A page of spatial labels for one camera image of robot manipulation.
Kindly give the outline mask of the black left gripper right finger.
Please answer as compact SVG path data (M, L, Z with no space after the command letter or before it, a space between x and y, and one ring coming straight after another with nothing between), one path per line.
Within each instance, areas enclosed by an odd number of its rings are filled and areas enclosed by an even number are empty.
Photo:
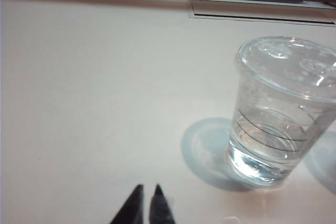
M175 219L170 205L159 184L156 185L150 202L149 223L151 224L175 224Z

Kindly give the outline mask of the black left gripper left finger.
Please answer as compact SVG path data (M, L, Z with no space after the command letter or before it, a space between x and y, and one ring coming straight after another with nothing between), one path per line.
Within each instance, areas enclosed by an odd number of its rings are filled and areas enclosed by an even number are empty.
M144 186L136 185L110 224L142 224L144 212Z

